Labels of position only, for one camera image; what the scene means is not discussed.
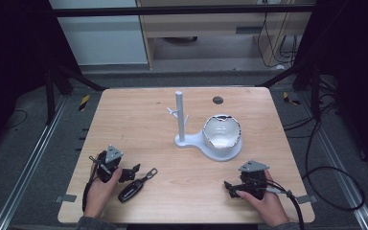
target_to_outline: wall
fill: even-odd
[[[53,9],[136,7],[134,0],[50,0]],[[147,64],[138,16],[63,17],[58,19],[77,63]]]

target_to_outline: dark background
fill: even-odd
[[[57,19],[22,13],[50,9],[49,1],[0,0],[0,132],[16,99],[44,85],[43,76],[54,64],[48,60],[81,73]]]
[[[312,14],[296,61],[309,57],[320,38],[314,50],[320,74],[335,76],[341,113],[368,160],[368,1],[348,0],[342,11],[345,1],[318,4],[330,2],[339,7]]]

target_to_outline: gray carpet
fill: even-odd
[[[101,75],[87,76],[89,79],[106,87],[156,87],[156,86],[203,86],[203,85],[254,85],[274,76],[273,72],[204,72],[204,73],[160,73],[141,75]],[[285,103],[283,92],[288,91],[296,100],[302,100],[299,94],[290,91],[290,79],[271,88],[273,100],[284,125],[309,117],[303,105]],[[51,140],[44,151],[34,176],[20,201],[11,220],[13,229],[48,229],[72,228],[58,222],[59,203],[54,202],[58,195],[64,195],[71,178],[79,149],[83,145],[85,128],[89,128],[95,113],[101,93],[95,92],[85,85],[73,81],[76,87],[72,96],[67,97],[67,103]],[[81,98],[90,95],[84,111],[78,111]],[[331,98],[324,98],[324,105]],[[44,129],[46,121],[45,90],[38,88],[19,98],[16,109],[24,112],[14,112],[8,123],[10,128],[2,131],[0,136],[0,210],[10,195],[17,178],[21,174],[35,144]],[[322,115],[322,125],[332,140],[343,165],[361,185],[366,194],[368,206],[368,162],[360,160],[359,149],[352,139],[342,118],[332,109]],[[309,138],[313,128],[312,123],[292,131],[287,131],[292,152],[301,174],[305,173],[304,158]],[[330,165],[324,148],[317,135],[310,147],[309,167]],[[312,175],[312,181],[320,193],[339,205],[347,206],[347,199],[341,190],[334,172],[317,172]],[[313,195],[310,185],[305,181],[310,195]],[[316,219],[307,224],[307,229],[361,229],[357,218],[352,212],[335,209],[319,199],[313,203]]]

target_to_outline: white stand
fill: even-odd
[[[184,109],[182,102],[182,92],[175,92],[175,100],[177,104],[176,110],[171,110],[167,108],[170,113],[178,120],[178,134],[175,136],[174,141],[180,148],[196,147],[199,148],[202,153],[208,158],[215,161],[229,161],[235,156],[237,156],[242,149],[242,139],[233,148],[222,150],[222,149],[212,149],[207,146],[204,142],[202,130],[197,134],[185,134],[185,124],[188,120],[184,121]]]

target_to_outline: round bowl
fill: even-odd
[[[214,115],[205,123],[202,134],[209,148],[228,151],[240,141],[241,125],[229,115]]]

